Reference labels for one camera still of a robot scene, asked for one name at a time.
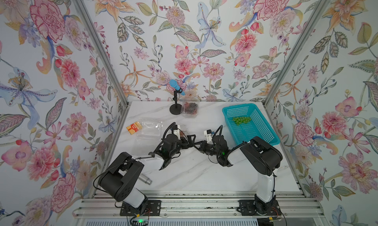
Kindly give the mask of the clear clamshell container front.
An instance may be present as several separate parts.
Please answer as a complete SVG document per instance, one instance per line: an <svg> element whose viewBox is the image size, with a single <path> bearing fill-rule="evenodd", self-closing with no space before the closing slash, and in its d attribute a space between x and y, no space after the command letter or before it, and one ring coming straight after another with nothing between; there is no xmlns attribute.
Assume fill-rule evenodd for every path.
<svg viewBox="0 0 378 226"><path fill-rule="evenodd" d="M198 115L199 102L186 100L182 103L182 114L186 117L196 117Z"/></svg>

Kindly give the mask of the teal plastic mesh basket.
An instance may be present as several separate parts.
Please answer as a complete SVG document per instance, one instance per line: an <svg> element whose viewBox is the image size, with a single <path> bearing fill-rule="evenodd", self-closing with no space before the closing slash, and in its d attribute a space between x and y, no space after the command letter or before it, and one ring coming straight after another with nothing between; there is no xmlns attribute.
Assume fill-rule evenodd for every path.
<svg viewBox="0 0 378 226"><path fill-rule="evenodd" d="M264 117L256 104L246 103L224 107L222 109L226 125L237 145L248 142L258 136L268 144L275 146L280 143L280 139ZM233 117L251 117L251 122L237 126Z"/></svg>

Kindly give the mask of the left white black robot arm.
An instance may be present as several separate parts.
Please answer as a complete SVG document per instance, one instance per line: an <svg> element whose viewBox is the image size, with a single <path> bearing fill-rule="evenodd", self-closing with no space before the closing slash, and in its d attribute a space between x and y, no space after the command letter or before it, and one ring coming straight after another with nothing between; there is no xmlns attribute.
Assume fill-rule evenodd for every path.
<svg viewBox="0 0 378 226"><path fill-rule="evenodd" d="M172 159L180 156L181 150L195 146L196 135L186 135L173 122L164 132L156 149L146 156L133 157L122 152L98 178L100 190L108 193L121 208L133 216L147 213L148 197L135 187L144 172L163 170Z"/></svg>

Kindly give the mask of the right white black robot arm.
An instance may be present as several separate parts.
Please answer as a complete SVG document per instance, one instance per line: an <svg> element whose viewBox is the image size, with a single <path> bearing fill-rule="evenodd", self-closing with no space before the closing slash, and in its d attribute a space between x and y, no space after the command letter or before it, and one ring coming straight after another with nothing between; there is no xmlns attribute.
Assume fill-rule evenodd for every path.
<svg viewBox="0 0 378 226"><path fill-rule="evenodd" d="M252 200L240 200L236 210L243 216L280 216L280 206L276 199L277 170L283 156L281 152L258 136L243 141L229 149L220 133L208 134L206 141L195 142L194 147L208 156L215 156L217 164L233 167L237 162L247 160L258 172L258 189Z"/></svg>

